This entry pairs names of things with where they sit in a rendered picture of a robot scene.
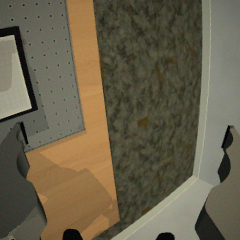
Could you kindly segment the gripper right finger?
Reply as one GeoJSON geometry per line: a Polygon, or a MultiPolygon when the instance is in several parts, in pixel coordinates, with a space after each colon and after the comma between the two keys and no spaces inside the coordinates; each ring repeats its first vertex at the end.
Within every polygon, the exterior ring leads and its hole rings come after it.
{"type": "Polygon", "coordinates": [[[220,184],[210,190],[195,224],[200,240],[240,240],[240,134],[235,126],[228,125],[221,148],[220,184]]]}

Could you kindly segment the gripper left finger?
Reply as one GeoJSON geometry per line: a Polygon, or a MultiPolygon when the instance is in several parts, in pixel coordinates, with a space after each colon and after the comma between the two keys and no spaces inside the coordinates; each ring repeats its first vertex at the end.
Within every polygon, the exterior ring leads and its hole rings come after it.
{"type": "Polygon", "coordinates": [[[27,144],[23,122],[17,122],[0,144],[0,240],[41,240],[47,225],[35,187],[26,180],[27,144]]]}

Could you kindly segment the black rectangular plate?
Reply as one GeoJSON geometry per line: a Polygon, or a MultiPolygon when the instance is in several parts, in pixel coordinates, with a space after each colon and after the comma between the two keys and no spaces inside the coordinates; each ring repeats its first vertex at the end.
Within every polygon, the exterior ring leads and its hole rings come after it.
{"type": "Polygon", "coordinates": [[[33,87],[32,87],[32,84],[31,84],[31,79],[30,79],[30,75],[29,75],[29,71],[28,71],[28,67],[27,67],[27,63],[26,63],[26,58],[25,58],[25,54],[24,54],[24,49],[23,49],[23,44],[22,44],[22,40],[21,40],[19,26],[0,29],[0,37],[5,37],[5,36],[8,36],[8,35],[14,35],[15,36],[18,56],[19,56],[19,60],[20,60],[20,63],[21,63],[21,68],[22,68],[22,71],[23,71],[23,76],[24,76],[24,79],[25,79],[25,84],[26,84],[26,87],[27,87],[27,92],[28,92],[28,95],[29,95],[29,98],[30,98],[30,103],[31,103],[32,108],[28,109],[28,110],[25,110],[25,111],[22,111],[22,112],[19,112],[19,113],[16,113],[16,114],[13,114],[11,116],[5,117],[3,119],[0,119],[0,123],[38,110],[38,106],[37,106],[37,103],[36,103],[33,87]]]}

